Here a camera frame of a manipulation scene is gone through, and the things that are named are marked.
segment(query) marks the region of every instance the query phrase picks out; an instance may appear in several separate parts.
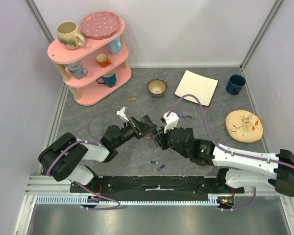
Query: pink plate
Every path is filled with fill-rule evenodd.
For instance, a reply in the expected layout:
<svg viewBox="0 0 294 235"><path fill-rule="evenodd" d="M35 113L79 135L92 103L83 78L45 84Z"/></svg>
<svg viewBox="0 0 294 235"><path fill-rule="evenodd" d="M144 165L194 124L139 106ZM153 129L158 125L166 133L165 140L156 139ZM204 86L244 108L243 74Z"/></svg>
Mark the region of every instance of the pink plate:
<svg viewBox="0 0 294 235"><path fill-rule="evenodd" d="M80 28L86 37L96 40L111 37L119 26L119 17L110 11L94 12L85 16L80 23Z"/></svg>

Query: gray table surface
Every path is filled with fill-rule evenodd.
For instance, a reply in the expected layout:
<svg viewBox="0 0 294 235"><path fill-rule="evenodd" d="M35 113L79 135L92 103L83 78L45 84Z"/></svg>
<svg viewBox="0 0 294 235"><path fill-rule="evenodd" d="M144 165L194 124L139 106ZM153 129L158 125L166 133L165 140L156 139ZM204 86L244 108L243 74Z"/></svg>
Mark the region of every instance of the gray table surface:
<svg viewBox="0 0 294 235"><path fill-rule="evenodd" d="M128 107L128 117L140 118L146 114L158 126L162 126L160 118L167 112L179 97L174 92L187 68L157 68L157 69L132 69L130 81L108 95L99 103L93 106L81 106L69 92L60 122L58 137L66 132L73 133L76 137L91 141L87 132L87 125L90 119L103 111L117 111L121 107ZM225 128L225 117L233 111L245 109L252 111L246 88L243 88L238 95L230 95L226 92L225 86L229 77L233 74L241 74L239 68L188 68L188 70L218 80L216 91L208 107L204 107L209 129L212 136L219 143L238 149L264 152L261 141L256 143L241 143L232 139ZM152 97L147 90L150 80L162 79L168 88L162 97ZM176 113L189 114L194 118L180 118L178 127L191 127L194 129L194 136L198 139L208 140L202 114L197 104L183 100L177 106ZM94 120L91 131L99 139L105 129L116 124L122 126L118 116L104 114ZM83 161L97 175L216 175L217 169L211 166L198 166L191 163L181 155L168 150L161 150L150 139L131 139L118 148L119 154L109 163L96 161ZM149 161L158 161L159 164L150 164ZM161 171L156 169L165 164Z"/></svg>

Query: pink shelf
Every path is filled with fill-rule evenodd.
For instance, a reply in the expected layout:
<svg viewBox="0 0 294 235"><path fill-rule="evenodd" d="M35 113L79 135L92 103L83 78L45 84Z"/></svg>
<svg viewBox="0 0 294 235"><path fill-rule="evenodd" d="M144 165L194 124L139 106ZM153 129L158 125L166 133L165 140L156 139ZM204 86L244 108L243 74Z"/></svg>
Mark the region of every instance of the pink shelf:
<svg viewBox="0 0 294 235"><path fill-rule="evenodd" d="M130 80L132 75L130 67L125 69L123 65L120 65L115 68L115 71L117 84L114 87L107 87L106 85L98 84L95 81L86 87L77 88L77 91L81 94L82 98L76 100L76 102L85 106L96 104Z"/></svg>
<svg viewBox="0 0 294 235"><path fill-rule="evenodd" d="M120 23L121 25L118 31L110 38L95 40L95 39L90 39L85 37L86 45L83 47L79 47L77 49L73 49L73 50L67 49L59 42L58 39L56 39L48 47L48 56L53 62L57 64L62 64L62 65L73 63L77 60L80 60L84 56L92 53L93 51L106 45L108 42L112 41L113 39L116 39L117 37L119 37L124 32L124 28L125 28L124 21L121 18L120 18Z"/></svg>
<svg viewBox="0 0 294 235"><path fill-rule="evenodd" d="M109 55L109 60L111 60L111 64L105 68L102 68L96 61L96 56L100 53L106 53L107 55ZM88 74L85 77L83 77L82 79L76 79L74 76L72 76L69 69L66 68L65 70L70 77L70 81L64 82L70 87L77 88L87 86L88 84L95 81L97 78L109 72L111 69L123 63L127 58L128 48L126 46L122 47L121 51L118 54L114 55L110 54L107 47L104 46L96 50L94 53L89 54L88 56L81 59L83 67L88 69Z"/></svg>

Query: orange mug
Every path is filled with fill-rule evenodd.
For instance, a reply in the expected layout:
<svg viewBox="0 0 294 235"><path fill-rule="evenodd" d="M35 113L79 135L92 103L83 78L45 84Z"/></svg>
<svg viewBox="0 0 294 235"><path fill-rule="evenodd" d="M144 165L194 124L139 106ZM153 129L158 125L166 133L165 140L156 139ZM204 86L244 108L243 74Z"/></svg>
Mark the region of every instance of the orange mug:
<svg viewBox="0 0 294 235"><path fill-rule="evenodd" d="M108 58L109 57L106 53L100 53L96 56L97 63L103 68L111 64L111 61Z"/></svg>

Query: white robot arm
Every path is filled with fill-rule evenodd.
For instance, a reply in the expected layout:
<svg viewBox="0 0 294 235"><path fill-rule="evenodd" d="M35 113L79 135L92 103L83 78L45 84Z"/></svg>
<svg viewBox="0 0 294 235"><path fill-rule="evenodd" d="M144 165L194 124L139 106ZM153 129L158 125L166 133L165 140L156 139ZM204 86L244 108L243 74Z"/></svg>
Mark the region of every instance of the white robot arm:
<svg viewBox="0 0 294 235"><path fill-rule="evenodd" d="M125 122L124 127L120 129L116 125L109 126L101 139L102 144L93 145L84 141L68 152L51 171L55 180L70 179L87 185L92 181L94 173L80 164L81 160L109 162L117 155L117 147L133 137L141 139L150 134L156 145L163 150L171 148L197 165L229 167L220 169L223 175L221 179L226 187L269 187L283 195L294 197L294 169L270 162L285 161L294 165L294 155L290 151L281 150L279 154L268 154L234 149L222 144L216 146L211 141L195 139L192 128L177 128L179 118L175 113L170 113L169 117L168 112L165 113L161 118L165 126L157 131L156 125L147 115L142 117L141 121L137 121L133 117L127 118L126 111L127 108L123 107L117 112ZM55 157L75 141L80 140L71 133L64 134L42 152L39 156L40 163L49 168ZM258 159L236 155L240 153Z"/></svg>

